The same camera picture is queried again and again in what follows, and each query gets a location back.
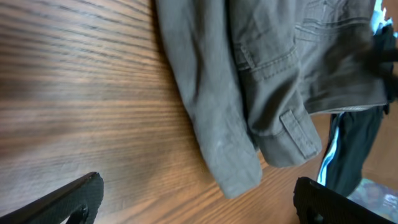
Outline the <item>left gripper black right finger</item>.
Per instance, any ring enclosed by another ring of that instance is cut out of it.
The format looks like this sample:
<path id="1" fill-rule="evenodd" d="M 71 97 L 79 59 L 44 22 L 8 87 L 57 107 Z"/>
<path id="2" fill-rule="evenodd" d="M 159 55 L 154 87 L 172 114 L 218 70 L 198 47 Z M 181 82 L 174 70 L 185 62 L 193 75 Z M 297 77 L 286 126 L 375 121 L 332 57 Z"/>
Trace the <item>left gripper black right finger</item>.
<path id="1" fill-rule="evenodd" d="M 308 177 L 297 179 L 293 202 L 301 224 L 394 224 Z"/>

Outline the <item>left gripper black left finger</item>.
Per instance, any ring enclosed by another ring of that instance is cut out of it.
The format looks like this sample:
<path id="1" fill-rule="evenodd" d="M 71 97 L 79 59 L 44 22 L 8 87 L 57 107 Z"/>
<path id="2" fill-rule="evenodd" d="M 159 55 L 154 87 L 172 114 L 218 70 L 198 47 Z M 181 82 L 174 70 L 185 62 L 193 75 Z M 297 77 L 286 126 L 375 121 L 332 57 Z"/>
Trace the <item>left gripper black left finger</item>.
<path id="1" fill-rule="evenodd" d="M 103 195 L 104 180 L 99 173 L 90 172 L 1 217 L 1 223 L 93 224 Z"/>

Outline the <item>grey cotton shorts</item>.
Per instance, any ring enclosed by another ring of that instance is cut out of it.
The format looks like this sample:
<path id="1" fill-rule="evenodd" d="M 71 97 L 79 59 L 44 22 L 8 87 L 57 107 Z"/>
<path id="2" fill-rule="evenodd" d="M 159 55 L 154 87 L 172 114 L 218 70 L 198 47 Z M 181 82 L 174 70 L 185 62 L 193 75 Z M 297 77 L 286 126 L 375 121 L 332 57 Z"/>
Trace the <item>grey cotton shorts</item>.
<path id="1" fill-rule="evenodd" d="M 227 198 L 313 159 L 311 115 L 384 105 L 365 68 L 367 0 L 158 0 L 162 44 L 202 156 Z"/>

